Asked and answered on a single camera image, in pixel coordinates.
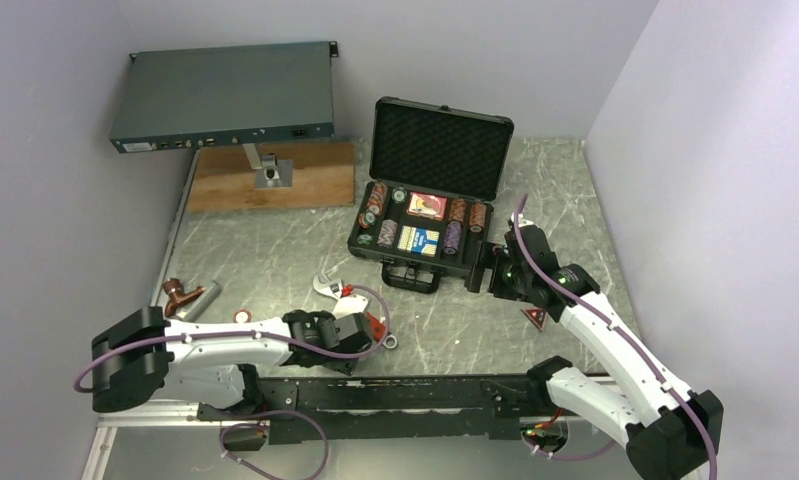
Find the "black poker set case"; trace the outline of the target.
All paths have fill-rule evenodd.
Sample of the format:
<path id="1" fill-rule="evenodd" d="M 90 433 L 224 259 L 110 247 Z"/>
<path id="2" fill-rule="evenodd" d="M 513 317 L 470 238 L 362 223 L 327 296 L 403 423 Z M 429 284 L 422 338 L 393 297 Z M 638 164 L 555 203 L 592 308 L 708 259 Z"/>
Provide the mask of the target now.
<path id="1" fill-rule="evenodd" d="M 514 131 L 512 120 L 395 97 L 379 99 L 374 113 L 369 181 L 347 240 L 349 252 L 357 258 L 379 263 L 382 281 L 391 287 L 432 294 L 446 277 L 461 279 L 465 285 L 474 249 L 489 236 L 493 202 L 499 192 Z M 373 226 L 363 229 L 358 217 L 366 211 L 367 199 L 376 182 L 388 186 L 384 210 Z M 408 192 L 404 204 L 396 204 L 391 199 L 392 190 L 397 187 Z M 408 215 L 406 210 L 412 192 L 446 197 L 444 219 L 436 221 Z M 468 206 L 462 223 L 460 249 L 455 255 L 446 255 L 443 247 L 449 223 L 447 215 L 455 198 L 465 199 Z M 487 206 L 485 229 L 481 233 L 468 230 L 470 209 L 475 202 Z M 377 245 L 381 223 L 386 219 L 399 224 L 392 248 Z M 400 231 L 405 225 L 440 233 L 434 257 L 397 249 Z M 356 243 L 356 237 L 364 233 L 374 237 L 372 245 Z"/>

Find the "blue texas holdem card box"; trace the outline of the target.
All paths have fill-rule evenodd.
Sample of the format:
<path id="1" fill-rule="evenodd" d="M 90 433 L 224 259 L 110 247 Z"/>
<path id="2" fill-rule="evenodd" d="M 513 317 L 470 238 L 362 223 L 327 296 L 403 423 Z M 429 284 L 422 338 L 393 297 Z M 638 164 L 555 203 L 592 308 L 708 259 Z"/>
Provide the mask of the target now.
<path id="1" fill-rule="evenodd" d="M 397 249 L 406 253 L 434 257 L 439 240 L 438 231 L 405 225 L 401 228 Z"/>

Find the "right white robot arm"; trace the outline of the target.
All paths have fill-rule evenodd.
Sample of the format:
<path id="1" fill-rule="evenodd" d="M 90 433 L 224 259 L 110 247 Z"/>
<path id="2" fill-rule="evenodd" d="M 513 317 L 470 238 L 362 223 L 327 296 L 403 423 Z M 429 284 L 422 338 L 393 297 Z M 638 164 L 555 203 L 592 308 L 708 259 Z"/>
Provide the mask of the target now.
<path id="1" fill-rule="evenodd" d="M 643 479 L 682 479 L 701 466 L 716 478 L 724 413 L 719 398 L 694 391 L 663 365 L 584 268 L 559 264 L 541 228 L 512 225 L 503 244 L 480 248 L 475 269 L 475 283 L 491 270 L 494 297 L 527 302 L 574 335 L 617 386 L 603 386 L 553 356 L 527 371 L 522 389 L 487 383 L 485 390 L 539 415 L 556 408 L 577 414 L 623 447 Z"/>

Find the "red playing card deck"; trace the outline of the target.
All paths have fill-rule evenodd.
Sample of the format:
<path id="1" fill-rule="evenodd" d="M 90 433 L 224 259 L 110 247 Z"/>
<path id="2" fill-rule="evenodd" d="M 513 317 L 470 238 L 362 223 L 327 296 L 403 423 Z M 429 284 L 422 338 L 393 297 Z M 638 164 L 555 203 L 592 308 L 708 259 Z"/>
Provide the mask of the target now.
<path id="1" fill-rule="evenodd" d="M 446 197 L 412 192 L 406 212 L 411 216 L 441 221 L 446 215 L 447 203 Z"/>

